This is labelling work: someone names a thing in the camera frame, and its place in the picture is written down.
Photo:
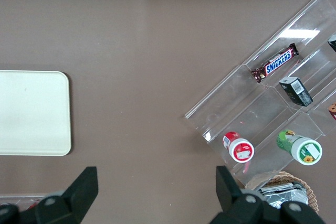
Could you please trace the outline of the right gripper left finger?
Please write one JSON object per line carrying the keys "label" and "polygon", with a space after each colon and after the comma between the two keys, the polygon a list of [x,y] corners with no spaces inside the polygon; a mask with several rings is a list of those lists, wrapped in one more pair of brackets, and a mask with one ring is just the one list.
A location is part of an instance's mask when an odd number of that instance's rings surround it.
{"label": "right gripper left finger", "polygon": [[2,205],[1,223],[81,223],[97,195],[97,168],[89,166],[61,195],[50,195],[25,211]]}

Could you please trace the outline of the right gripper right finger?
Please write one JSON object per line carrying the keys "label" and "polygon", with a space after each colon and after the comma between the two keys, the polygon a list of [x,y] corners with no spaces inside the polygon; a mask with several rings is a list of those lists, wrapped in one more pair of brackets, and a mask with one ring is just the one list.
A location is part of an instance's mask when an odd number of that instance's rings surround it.
{"label": "right gripper right finger", "polygon": [[242,193],[226,166],[216,167],[216,193],[222,212],[211,223],[324,223],[309,206],[288,201],[279,209],[251,193]]}

